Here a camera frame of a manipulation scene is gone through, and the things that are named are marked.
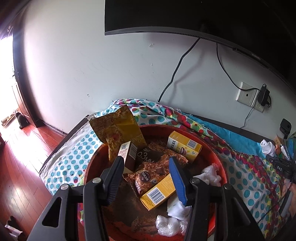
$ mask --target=colorful polka dot fabric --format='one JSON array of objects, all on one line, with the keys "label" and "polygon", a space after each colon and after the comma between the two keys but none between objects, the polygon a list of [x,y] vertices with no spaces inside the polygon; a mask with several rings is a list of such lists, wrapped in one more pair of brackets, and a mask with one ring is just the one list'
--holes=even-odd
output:
[{"label": "colorful polka dot fabric", "polygon": [[[114,101],[106,110],[97,112],[99,117],[116,111],[127,105],[139,125],[163,124],[179,127],[204,139],[220,156],[229,177],[229,183],[237,190],[244,203],[258,222],[264,237],[271,239],[285,223],[279,213],[283,179],[273,166],[256,155],[248,155],[231,149],[231,147],[216,134],[206,129],[194,120],[194,117],[184,115],[170,107],[142,99],[121,99]],[[82,185],[83,173],[94,151],[101,145],[93,130],[85,132],[85,137],[72,145],[71,151],[51,167],[50,176],[43,177],[46,187],[52,194],[62,183],[71,186]],[[83,209],[79,205],[78,219],[83,224]]]}]

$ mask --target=barcode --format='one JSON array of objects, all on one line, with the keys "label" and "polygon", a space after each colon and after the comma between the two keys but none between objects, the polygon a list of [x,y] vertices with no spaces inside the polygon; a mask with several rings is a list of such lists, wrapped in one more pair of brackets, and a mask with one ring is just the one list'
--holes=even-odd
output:
[{"label": "barcode", "polygon": [[132,159],[136,159],[137,155],[137,147],[131,142],[131,149],[129,155],[131,156]]},{"label": "barcode", "polygon": [[147,195],[155,205],[165,198],[158,188],[153,188]]},{"label": "barcode", "polygon": [[195,149],[197,143],[193,140],[189,140],[189,142],[187,143],[187,146],[192,148],[192,149]]}]

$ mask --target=black power adapter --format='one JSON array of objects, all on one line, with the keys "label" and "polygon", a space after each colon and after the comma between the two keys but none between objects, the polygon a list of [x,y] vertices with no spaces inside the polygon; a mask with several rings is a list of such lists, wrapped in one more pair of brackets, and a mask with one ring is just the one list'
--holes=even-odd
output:
[{"label": "black power adapter", "polygon": [[260,105],[265,106],[268,104],[268,107],[271,105],[271,98],[269,96],[270,91],[266,88],[266,84],[262,85],[260,92],[257,97],[257,101],[260,103]]}]

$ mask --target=white switch plate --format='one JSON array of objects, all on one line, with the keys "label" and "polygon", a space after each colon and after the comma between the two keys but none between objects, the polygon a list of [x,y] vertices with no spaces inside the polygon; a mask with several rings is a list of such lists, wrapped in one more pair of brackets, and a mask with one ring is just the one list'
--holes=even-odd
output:
[{"label": "white switch plate", "polygon": [[[241,89],[251,89],[253,88],[252,86],[242,82],[240,85]],[[237,93],[237,97],[236,97],[236,101],[245,104],[247,106],[253,107],[254,105],[254,109],[263,112],[264,107],[262,105],[259,104],[258,101],[256,101],[255,104],[255,100],[257,98],[259,91],[258,90],[251,90],[251,91],[243,91],[243,90],[239,90]]]}]

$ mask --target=black television screen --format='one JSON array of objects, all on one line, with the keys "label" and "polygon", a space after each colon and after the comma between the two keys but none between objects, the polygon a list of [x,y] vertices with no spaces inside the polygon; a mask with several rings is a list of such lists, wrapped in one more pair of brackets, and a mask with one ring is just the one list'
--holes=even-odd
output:
[{"label": "black television screen", "polygon": [[160,32],[215,41],[256,60],[296,93],[294,23],[284,0],[105,0],[105,35]]}]

